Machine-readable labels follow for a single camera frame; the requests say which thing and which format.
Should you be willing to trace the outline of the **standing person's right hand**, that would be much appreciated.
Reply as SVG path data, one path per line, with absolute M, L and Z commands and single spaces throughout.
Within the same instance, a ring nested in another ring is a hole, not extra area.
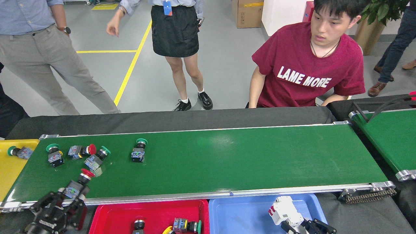
M 106 32 L 110 36 L 116 36 L 119 37 L 119 25 L 120 25 L 120 19 L 119 18 L 112 18 L 106 28 Z

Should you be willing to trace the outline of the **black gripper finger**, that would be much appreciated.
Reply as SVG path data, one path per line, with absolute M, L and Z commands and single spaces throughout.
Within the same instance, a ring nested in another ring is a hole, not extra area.
M 301 222 L 291 222 L 287 219 L 282 221 L 280 226 L 287 234 L 308 234 L 306 224 L 306 219 Z
M 85 200 L 85 195 L 80 194 L 67 207 L 67 224 L 76 230 L 81 230 L 84 224 L 87 213 Z
M 61 191 L 49 192 L 30 207 L 30 211 L 36 217 L 64 217 L 65 210 L 62 207 L 64 194 Z
M 319 219 L 308 221 L 309 234 L 337 234 L 336 228 L 322 222 Z

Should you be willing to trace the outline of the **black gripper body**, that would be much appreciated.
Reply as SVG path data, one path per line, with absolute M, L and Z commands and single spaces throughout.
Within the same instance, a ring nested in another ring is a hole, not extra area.
M 69 220 L 74 215 L 73 211 L 67 208 L 53 207 L 53 214 L 46 216 L 46 213 L 39 209 L 29 209 L 34 215 L 34 221 L 29 223 L 21 234 L 63 234 L 68 230 Z

